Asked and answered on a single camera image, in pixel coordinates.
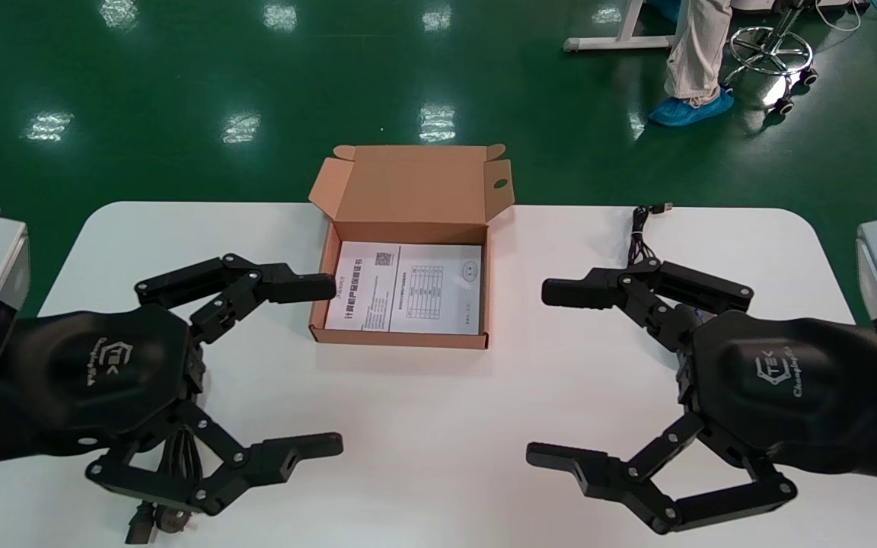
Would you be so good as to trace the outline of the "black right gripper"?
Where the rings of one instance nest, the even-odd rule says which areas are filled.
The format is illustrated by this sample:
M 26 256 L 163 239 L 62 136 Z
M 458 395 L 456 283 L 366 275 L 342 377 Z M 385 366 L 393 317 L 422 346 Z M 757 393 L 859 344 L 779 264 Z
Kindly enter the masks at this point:
M 572 474 L 583 496 L 622 504 L 655 534 L 754 517 L 791 502 L 797 488 L 772 462 L 856 468 L 877 416 L 877 337 L 866 327 L 828 320 L 740 313 L 753 295 L 747 285 L 655 259 L 594 268 L 580 280 L 543 281 L 545 305 L 616 307 L 668 351 L 691 344 L 683 402 L 693 413 L 629 461 L 529 443 L 527 464 Z M 672 301 L 719 316 L 695 329 Z M 725 460 L 742 465 L 751 481 L 672 499 L 653 478 L 699 435 Z

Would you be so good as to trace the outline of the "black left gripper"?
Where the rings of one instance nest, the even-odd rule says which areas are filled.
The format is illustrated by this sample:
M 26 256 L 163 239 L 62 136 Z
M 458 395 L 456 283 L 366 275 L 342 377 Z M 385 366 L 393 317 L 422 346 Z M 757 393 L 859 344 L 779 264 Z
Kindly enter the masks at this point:
M 197 403 L 180 401 L 202 386 L 198 343 L 215 343 L 265 302 L 330 301 L 330 274 L 299 275 L 286 263 L 230 253 L 142 280 L 136 295 L 144 306 L 127 312 L 21 320 L 11 332 L 9 389 L 32 454 L 78 455 L 113 444 L 88 465 L 88 480 L 209 516 L 249 489 L 288 482 L 300 461 L 342 454 L 336 432 L 241 447 Z M 209 301 L 190 316 L 190 327 L 167 310 L 203 298 Z M 222 459 L 219 468 L 196 481 L 131 465 L 146 435 L 177 431 L 192 432 Z

